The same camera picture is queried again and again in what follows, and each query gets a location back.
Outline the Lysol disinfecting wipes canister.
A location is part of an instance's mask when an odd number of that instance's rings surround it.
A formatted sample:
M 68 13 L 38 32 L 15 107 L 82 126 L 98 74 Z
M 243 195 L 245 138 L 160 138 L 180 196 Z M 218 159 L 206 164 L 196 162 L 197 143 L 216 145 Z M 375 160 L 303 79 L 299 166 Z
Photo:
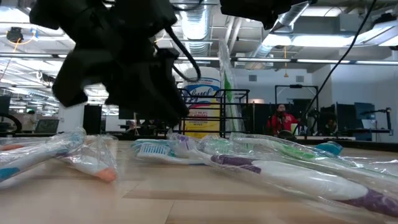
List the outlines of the Lysol disinfecting wipes canister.
M 200 67 L 197 82 L 183 82 L 181 94 L 189 109 L 183 123 L 187 136 L 203 138 L 220 131 L 220 72 L 211 67 Z

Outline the black background rig frame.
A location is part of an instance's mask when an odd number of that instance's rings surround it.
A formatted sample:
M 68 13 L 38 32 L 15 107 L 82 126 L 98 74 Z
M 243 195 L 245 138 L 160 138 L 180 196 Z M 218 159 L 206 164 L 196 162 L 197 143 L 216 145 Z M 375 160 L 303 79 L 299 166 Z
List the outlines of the black background rig frame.
M 298 129 L 300 129 L 301 126 L 305 126 L 303 124 L 303 121 L 306 119 L 306 121 L 308 121 L 308 117 L 313 117 L 314 122 L 311 125 L 311 127 L 309 127 L 309 125 L 307 124 L 307 132 L 304 134 L 304 138 L 307 139 L 307 137 L 311 134 L 315 134 L 315 126 L 318 123 L 318 119 L 319 119 L 319 99 L 318 99 L 318 95 L 320 93 L 320 90 L 318 89 L 317 86 L 313 86 L 313 85 L 276 85 L 274 87 L 274 91 L 275 91 L 275 105 L 276 105 L 276 109 L 275 112 L 276 113 L 280 113 L 279 111 L 279 105 L 277 104 L 277 96 L 279 95 L 280 92 L 277 91 L 278 87 L 283 87 L 283 88 L 295 88 L 295 89 L 299 89 L 299 88 L 306 88 L 307 90 L 310 90 L 311 88 L 315 89 L 315 93 L 313 94 L 313 99 L 310 101 L 310 103 L 307 106 L 307 109 L 305 110 L 304 113 L 302 113 L 302 117 L 300 119 L 300 122 L 296 124 L 296 127 L 294 128 L 293 131 L 288 131 L 288 130 L 282 130 L 277 137 L 281 138 L 281 139 L 296 139 L 296 132 Z

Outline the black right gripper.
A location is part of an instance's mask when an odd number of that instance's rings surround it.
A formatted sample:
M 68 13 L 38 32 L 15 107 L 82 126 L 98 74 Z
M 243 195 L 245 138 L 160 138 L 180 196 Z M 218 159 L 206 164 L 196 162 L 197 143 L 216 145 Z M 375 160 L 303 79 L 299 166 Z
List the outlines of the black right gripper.
M 259 21 L 267 30 L 274 25 L 279 15 L 301 3 L 311 4 L 312 0 L 220 0 L 220 9 L 227 16 Z

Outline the teal white-capped mouthwash bottle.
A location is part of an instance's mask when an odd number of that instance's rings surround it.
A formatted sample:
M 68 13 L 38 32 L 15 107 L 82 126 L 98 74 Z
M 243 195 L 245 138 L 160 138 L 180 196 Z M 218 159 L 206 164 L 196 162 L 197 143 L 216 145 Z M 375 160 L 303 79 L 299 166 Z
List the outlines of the teal white-capped mouthwash bottle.
M 328 141 L 315 146 L 316 149 L 329 152 L 333 155 L 339 156 L 343 150 L 343 146 L 334 141 Z

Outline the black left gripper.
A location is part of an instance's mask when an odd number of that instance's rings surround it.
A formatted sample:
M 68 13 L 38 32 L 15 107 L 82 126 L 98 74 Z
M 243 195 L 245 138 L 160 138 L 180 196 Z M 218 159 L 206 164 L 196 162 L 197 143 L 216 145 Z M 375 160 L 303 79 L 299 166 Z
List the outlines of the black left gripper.
M 177 22 L 169 0 L 36 0 L 30 23 L 63 30 L 75 42 L 53 83 L 52 91 L 64 106 L 88 101 L 87 85 L 100 83 L 111 71 L 108 52 L 143 47 L 149 38 Z M 189 111 L 172 75 L 175 49 L 159 49 L 152 59 L 136 61 L 106 77 L 106 103 L 147 118 L 176 125 Z

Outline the black cabinet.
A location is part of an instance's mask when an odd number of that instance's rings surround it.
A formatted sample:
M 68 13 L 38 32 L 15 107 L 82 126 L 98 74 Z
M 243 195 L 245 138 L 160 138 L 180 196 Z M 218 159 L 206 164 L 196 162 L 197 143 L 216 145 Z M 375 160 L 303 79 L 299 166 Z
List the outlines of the black cabinet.
M 102 107 L 85 105 L 83 116 L 83 128 L 87 134 L 99 134 L 101 131 Z

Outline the person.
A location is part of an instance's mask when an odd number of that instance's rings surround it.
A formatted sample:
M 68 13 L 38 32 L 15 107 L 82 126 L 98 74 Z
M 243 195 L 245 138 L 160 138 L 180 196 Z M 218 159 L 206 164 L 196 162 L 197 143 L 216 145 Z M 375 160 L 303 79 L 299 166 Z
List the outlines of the person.
M 36 122 L 37 122 L 37 117 L 35 111 L 29 110 L 23 117 L 22 130 L 34 131 Z
M 299 124 L 300 118 L 287 112 L 284 104 L 278 104 L 276 111 L 267 122 L 268 133 L 273 136 L 281 135 L 282 133 L 294 133 L 293 124 Z

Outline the blue toothbrush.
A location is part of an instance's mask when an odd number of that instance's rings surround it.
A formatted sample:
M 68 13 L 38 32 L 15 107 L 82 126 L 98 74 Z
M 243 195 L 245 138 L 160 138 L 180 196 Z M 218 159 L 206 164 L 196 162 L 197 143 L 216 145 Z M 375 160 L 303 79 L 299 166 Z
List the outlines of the blue toothbrush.
M 0 183 L 50 159 L 68 156 L 86 140 L 84 129 L 52 136 L 42 143 L 0 151 Z
M 176 140 L 138 139 L 132 143 L 131 149 L 137 160 L 166 164 L 204 165 L 201 160 L 190 158 L 187 155 L 187 148 Z

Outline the white pillar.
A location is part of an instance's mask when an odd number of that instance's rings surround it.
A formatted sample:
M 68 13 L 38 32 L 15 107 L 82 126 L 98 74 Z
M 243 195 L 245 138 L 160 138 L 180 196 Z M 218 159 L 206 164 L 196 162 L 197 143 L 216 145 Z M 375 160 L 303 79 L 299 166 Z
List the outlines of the white pillar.
M 83 126 L 84 104 L 75 105 L 69 108 L 60 106 L 58 110 L 58 132 L 73 131 Z

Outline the purple toothbrush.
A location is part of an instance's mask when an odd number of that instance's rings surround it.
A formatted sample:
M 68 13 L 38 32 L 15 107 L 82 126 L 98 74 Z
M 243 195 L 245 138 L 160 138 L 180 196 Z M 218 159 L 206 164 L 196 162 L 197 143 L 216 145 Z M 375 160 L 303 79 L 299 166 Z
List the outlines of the purple toothbrush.
M 334 172 L 322 172 L 278 152 L 254 156 L 210 155 L 197 149 L 201 139 L 177 133 L 169 133 L 167 137 L 182 143 L 189 157 L 242 179 L 340 208 L 359 208 L 398 218 L 397 187 L 367 184 Z

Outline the orange toothbrush in clear wrapper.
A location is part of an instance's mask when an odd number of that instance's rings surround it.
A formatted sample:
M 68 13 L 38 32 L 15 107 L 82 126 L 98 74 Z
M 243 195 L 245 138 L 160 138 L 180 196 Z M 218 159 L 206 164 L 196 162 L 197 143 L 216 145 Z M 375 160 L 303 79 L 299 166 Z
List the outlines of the orange toothbrush in clear wrapper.
M 58 160 L 104 182 L 114 182 L 118 178 L 115 159 L 117 143 L 114 136 L 89 135 L 81 146 Z

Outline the silver ceiling duct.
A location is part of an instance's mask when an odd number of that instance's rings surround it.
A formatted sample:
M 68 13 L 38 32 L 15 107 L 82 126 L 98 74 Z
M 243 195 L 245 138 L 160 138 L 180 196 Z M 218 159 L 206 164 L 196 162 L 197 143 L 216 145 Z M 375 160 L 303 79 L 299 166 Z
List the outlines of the silver ceiling duct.
M 299 4 L 293 5 L 289 11 L 281 14 L 276 20 L 274 26 L 269 30 L 269 34 L 263 40 L 262 44 L 250 55 L 250 57 L 267 57 L 271 50 L 277 45 L 270 43 L 270 36 L 274 32 L 291 33 L 294 28 L 294 23 L 303 14 L 303 12 L 313 4 L 313 0 L 305 0 Z
M 196 4 L 182 4 L 180 7 L 181 28 L 188 51 L 193 56 L 207 56 L 210 51 L 211 6 L 208 0 L 198 0 Z

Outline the dark monitor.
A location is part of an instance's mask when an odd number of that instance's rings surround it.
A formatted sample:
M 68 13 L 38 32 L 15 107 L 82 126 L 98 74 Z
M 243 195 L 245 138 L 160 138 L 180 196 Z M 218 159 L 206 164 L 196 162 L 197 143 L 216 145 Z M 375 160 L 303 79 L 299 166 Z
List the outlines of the dark monitor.
M 376 115 L 374 113 L 375 106 L 371 103 L 355 103 L 354 104 L 357 119 L 368 119 L 375 120 Z

